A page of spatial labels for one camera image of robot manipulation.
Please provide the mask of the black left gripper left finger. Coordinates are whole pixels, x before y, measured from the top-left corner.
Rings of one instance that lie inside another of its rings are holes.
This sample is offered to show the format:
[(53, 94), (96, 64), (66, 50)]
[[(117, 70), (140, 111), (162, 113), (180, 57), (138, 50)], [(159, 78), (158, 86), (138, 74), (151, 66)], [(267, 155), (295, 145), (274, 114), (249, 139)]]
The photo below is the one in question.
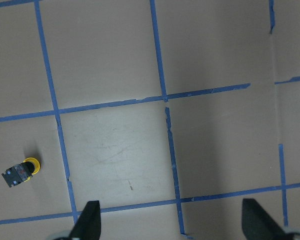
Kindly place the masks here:
[(101, 236), (101, 208), (98, 200), (88, 201), (71, 230), (70, 240), (99, 240)]

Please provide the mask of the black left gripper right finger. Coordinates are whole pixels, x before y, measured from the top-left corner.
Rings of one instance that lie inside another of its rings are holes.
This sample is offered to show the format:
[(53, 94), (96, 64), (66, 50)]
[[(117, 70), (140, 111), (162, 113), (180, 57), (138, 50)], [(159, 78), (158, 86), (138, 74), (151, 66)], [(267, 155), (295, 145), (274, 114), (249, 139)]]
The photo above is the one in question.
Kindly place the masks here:
[(254, 198), (242, 200), (241, 228), (247, 240), (279, 240), (284, 230)]

